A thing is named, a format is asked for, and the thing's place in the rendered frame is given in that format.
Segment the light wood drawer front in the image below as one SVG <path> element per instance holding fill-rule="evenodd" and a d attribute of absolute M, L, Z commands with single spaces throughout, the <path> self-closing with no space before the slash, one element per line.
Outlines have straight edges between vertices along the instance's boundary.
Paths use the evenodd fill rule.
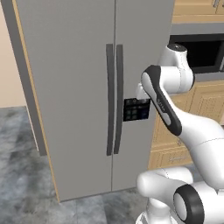
<path fill-rule="evenodd" d="M 186 157 L 186 160 L 181 161 L 169 161 L 169 158 Z M 150 161 L 148 165 L 149 170 L 158 168 L 165 168 L 177 165 L 191 164 L 192 158 L 186 147 L 170 148 L 166 150 L 153 151 L 150 154 Z"/>

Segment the light wood base cupboards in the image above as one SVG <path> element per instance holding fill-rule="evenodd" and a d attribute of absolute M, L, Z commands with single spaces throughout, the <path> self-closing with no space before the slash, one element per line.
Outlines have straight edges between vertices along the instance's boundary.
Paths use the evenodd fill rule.
<path fill-rule="evenodd" d="M 172 100 L 178 108 L 209 117 L 224 126 L 224 80 L 196 82 L 188 93 L 174 95 Z M 150 153 L 177 147 L 185 146 L 169 132 L 156 113 Z"/>

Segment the grey fridge door plain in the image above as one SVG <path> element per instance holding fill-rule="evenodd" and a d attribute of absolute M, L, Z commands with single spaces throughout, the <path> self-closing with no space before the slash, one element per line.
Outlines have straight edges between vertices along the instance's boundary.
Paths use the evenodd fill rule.
<path fill-rule="evenodd" d="M 16 0 L 59 200 L 107 193 L 115 0 Z"/>

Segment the grey fridge door with dispenser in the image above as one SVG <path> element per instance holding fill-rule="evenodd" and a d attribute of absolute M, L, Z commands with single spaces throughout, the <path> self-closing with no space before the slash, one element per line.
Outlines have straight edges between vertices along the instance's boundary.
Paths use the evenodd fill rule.
<path fill-rule="evenodd" d="M 123 106 L 136 96 L 143 71 L 158 63 L 171 32 L 174 0 L 116 0 L 116 46 L 123 47 Z M 136 185 L 137 175 L 148 168 L 156 110 L 147 119 L 123 120 L 118 154 L 113 155 L 112 190 Z"/>

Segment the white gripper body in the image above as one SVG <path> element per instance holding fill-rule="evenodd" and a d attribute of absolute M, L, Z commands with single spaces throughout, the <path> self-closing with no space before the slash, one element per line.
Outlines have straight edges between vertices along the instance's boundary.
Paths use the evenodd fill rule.
<path fill-rule="evenodd" d="M 147 100 L 147 99 L 150 99 L 150 97 L 144 91 L 144 88 L 143 88 L 143 86 L 142 86 L 141 83 L 138 83 L 137 84 L 137 87 L 136 87 L 136 98 L 138 100 Z"/>

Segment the light wood wall cupboards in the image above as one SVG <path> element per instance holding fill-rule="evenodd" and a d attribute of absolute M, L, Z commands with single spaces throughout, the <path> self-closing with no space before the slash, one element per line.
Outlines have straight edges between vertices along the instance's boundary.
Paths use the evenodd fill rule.
<path fill-rule="evenodd" d="M 172 22 L 224 23 L 224 0 L 175 0 Z"/>

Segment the black and grey microwave oven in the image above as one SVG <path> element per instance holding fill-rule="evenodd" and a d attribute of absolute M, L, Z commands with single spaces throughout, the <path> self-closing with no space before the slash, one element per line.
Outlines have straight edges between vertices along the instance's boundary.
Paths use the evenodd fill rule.
<path fill-rule="evenodd" d="M 169 42 L 187 48 L 196 81 L 224 81 L 224 23 L 173 24 Z"/>

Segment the grey fridge body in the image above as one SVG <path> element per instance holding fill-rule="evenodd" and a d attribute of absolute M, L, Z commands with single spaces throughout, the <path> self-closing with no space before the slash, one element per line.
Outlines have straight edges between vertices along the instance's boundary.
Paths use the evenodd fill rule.
<path fill-rule="evenodd" d="M 41 120 L 39 103 L 35 91 L 32 69 L 25 45 L 25 37 L 18 13 L 16 0 L 0 0 L 3 8 L 6 25 L 10 35 L 10 42 L 14 52 L 19 77 L 24 90 L 28 115 L 31 121 L 32 132 L 34 135 L 37 150 L 40 156 L 46 156 L 45 133 Z"/>

